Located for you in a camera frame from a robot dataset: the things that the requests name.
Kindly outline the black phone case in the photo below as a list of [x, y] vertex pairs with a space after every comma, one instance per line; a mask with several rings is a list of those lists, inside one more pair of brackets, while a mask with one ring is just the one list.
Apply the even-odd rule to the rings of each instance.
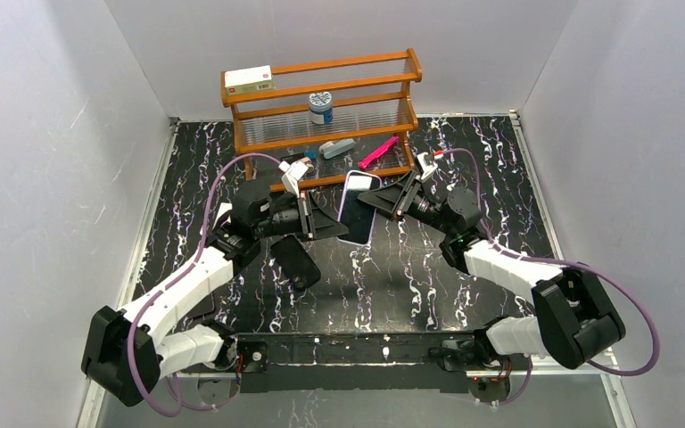
[[320, 281], [317, 264], [295, 236], [288, 235], [273, 243], [269, 252], [294, 290], [305, 291]]

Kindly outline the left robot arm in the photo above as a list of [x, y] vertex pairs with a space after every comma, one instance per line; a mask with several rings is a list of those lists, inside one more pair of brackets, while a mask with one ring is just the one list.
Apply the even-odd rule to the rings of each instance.
[[173, 417], [186, 403], [176, 394], [175, 408], [158, 404], [151, 393], [160, 380], [174, 384], [177, 373], [196, 365], [241, 373], [244, 358], [229, 326], [207, 321], [180, 333], [173, 328], [198, 303], [239, 276], [258, 257], [264, 239], [288, 235], [314, 241], [347, 233], [345, 225], [300, 189], [301, 178], [312, 168], [309, 158], [281, 160], [277, 166], [284, 193], [272, 198], [269, 188], [247, 183], [232, 203], [220, 208], [215, 221], [210, 218], [219, 182], [213, 182], [195, 255], [137, 299], [94, 313], [81, 370], [123, 405], [145, 401], [161, 415]]

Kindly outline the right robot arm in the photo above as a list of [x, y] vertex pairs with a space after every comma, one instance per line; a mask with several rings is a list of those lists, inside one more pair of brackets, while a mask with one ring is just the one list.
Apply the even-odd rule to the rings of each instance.
[[444, 234], [439, 248], [449, 266], [491, 281], [533, 306], [530, 317], [505, 317], [479, 333], [491, 356], [551, 357], [576, 369], [624, 338], [625, 325], [602, 283], [590, 271], [563, 261], [534, 261], [491, 241], [483, 229], [476, 193], [457, 186], [437, 200], [425, 181], [436, 156], [421, 153], [405, 177], [358, 200], [392, 219], [411, 216]]

